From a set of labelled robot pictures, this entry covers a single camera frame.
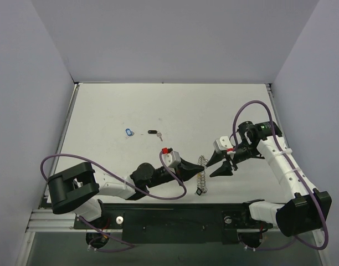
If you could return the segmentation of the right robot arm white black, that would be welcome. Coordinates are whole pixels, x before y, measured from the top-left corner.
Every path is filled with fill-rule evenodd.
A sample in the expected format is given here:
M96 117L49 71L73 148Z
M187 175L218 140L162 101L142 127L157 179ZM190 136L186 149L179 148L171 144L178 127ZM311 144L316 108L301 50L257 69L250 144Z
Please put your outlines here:
M276 177L285 203L270 203L265 200L247 202L240 212L240 221L251 227L258 221L277 226L283 235L296 236L323 227L331 207L328 192L320 192L309 181L287 147L282 132L274 122L253 124L250 121L238 126L241 143L233 145L228 136L221 136L213 143L214 152L207 163L222 165L210 174L211 177L231 176L238 164L251 158L263 158Z

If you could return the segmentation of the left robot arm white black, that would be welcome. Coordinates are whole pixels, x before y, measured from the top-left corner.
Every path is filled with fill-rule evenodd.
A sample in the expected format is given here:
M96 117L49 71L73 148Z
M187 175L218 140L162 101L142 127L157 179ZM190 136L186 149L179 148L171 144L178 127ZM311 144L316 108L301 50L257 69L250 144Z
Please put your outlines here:
M154 168L145 162L126 177L119 177L90 159L83 157L81 160L45 180L54 214L74 212L94 228L100 228L106 222L103 203L95 198L96 195L137 201L150 196L149 188L171 181L183 186L184 182L204 171L203 166L185 161L175 151L160 156L162 167Z

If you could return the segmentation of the metal keyring disc with rings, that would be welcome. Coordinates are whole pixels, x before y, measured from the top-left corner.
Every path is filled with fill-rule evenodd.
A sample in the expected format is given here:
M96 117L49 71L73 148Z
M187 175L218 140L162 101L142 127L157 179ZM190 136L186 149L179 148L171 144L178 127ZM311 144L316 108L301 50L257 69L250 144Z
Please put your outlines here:
M204 168L206 168L206 163L207 162L208 162L208 160L203 155L199 156L198 164L200 166L203 166ZM200 173L201 173L202 176L200 178L197 176L197 188L200 188L203 191L203 194L206 194L207 193L206 172L205 172L205 170L203 170Z

